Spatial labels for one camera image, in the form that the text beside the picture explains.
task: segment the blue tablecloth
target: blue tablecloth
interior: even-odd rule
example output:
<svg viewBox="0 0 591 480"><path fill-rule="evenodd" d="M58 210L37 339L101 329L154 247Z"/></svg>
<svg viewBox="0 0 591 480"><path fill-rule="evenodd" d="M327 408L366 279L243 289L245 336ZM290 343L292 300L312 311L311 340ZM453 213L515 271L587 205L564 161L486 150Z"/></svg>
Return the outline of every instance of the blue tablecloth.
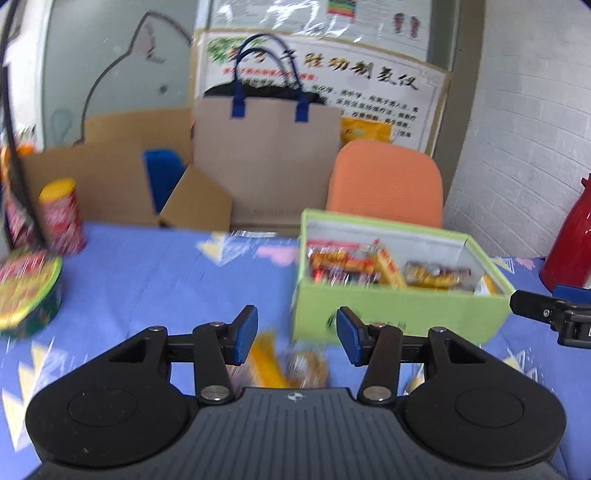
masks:
<svg viewBox="0 0 591 480"><path fill-rule="evenodd" d="M244 305L254 304L259 331L274 329L278 350L289 343L295 239L92 224L86 232L86 249L64 262L66 293L56 319L32 339L0 339L0 458L5 480L21 480L38 465L23 424L30 398L147 326L166 325L172 335L189 333L212 320L229 322ZM546 293L537 278L538 261L498 262L516 288ZM515 316L483 347L499 358L514 356L528 375L558 395L569 417L561 445L569 475L574 480L591 478L591 419L585 409L591 399L586 375L591 372L591 353L559 347L548 327ZM328 347L326 357L330 384L349 387L355 394L364 369L351 366L337 346ZM403 366L401 390L412 371L413 366ZM173 366L171 381L182 392L194 393L189 364Z"/></svg>

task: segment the blue gripper pad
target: blue gripper pad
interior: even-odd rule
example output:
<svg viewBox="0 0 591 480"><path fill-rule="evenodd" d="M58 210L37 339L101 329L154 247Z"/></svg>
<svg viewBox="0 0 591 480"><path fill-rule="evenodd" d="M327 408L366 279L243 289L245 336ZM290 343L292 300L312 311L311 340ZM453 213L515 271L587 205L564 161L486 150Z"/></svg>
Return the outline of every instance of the blue gripper pad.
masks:
<svg viewBox="0 0 591 480"><path fill-rule="evenodd" d="M359 342L359 331L341 309L336 312L336 333L349 362L353 365L361 364L361 344Z"/></svg>
<svg viewBox="0 0 591 480"><path fill-rule="evenodd" d="M234 321L242 322L236 334L236 346L234 347L234 363L239 365L246 361L248 352L256 337L258 330L258 311L256 307L248 306L244 308Z"/></svg>

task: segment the red can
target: red can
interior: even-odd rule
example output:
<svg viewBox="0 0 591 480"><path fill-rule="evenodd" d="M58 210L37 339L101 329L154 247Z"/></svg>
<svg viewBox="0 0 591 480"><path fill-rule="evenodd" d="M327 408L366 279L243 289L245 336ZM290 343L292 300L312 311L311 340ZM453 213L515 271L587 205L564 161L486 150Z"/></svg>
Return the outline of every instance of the red can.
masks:
<svg viewBox="0 0 591 480"><path fill-rule="evenodd" d="M51 250L59 255L80 252L86 246L86 238L76 200L76 182L73 179L52 181L41 191L39 202Z"/></svg>

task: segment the navy blue handle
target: navy blue handle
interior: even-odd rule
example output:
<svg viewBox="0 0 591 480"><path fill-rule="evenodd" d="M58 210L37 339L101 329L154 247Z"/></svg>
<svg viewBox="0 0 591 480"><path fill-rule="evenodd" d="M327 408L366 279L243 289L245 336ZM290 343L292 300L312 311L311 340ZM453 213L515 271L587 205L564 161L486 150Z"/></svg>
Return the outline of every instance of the navy blue handle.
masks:
<svg viewBox="0 0 591 480"><path fill-rule="evenodd" d="M260 35L262 35L262 34L254 35L251 38L254 38L254 37L257 37ZM280 39L277 39L277 40L280 43L282 43L283 45L285 45ZM246 104L244 101L244 92L242 91L242 84L240 83L240 81L238 79L238 65L244 57L246 57L247 55L250 55L251 53L256 53L256 52L265 53L265 54L269 55L272 59L275 60L275 62L280 66L281 71L285 75L285 81L287 82L287 87L288 88L290 87L289 81L287 79L287 74L286 74L285 70L283 69L283 64L281 63L281 60L273 52L266 50L264 48L259 48L259 47L253 47L253 48L249 48L247 50L241 51L236 56L236 65L234 68L234 99L232 100L232 118L244 118L244 116L246 114ZM294 76L297 81L298 100L297 100L297 104L295 106L295 112L296 112L295 113L295 121L307 123L308 117L309 117L310 105L309 105L308 99L306 98L306 96L304 94L304 90L301 87L300 79L298 77L298 74L296 71L296 66L293 62L293 58L291 58L291 56L289 56L289 57L291 60L292 67L294 69Z"/></svg>
<svg viewBox="0 0 591 480"><path fill-rule="evenodd" d="M283 48L283 53L287 56L287 58L290 61L291 64L291 71L294 74L294 77L296 79L296 83L298 84L298 87L300 88L300 90L303 90L304 88L302 87L301 84L301 80L300 80L300 75L298 74L297 68L296 68L296 63L294 61L294 57L293 55L290 53L291 49L287 46L287 43L285 43L282 39L280 39L279 37L277 37L276 35L270 34L270 33L257 33L255 35L253 35L252 37L248 37L244 43L240 46L240 48L238 49L238 54L241 54L242 50L249 44L251 43L253 40L256 40L257 38L261 38L261 37L268 37L271 38L273 40L275 40L280 46L281 48Z"/></svg>

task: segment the brick wall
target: brick wall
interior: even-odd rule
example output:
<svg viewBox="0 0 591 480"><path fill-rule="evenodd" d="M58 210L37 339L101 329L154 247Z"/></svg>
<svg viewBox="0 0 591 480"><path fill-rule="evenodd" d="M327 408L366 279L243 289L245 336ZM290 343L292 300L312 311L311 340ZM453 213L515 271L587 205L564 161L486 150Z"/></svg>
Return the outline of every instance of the brick wall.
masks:
<svg viewBox="0 0 591 480"><path fill-rule="evenodd" d="M548 254L591 171L591 10L487 0L470 125L445 225L491 255Z"/></svg>

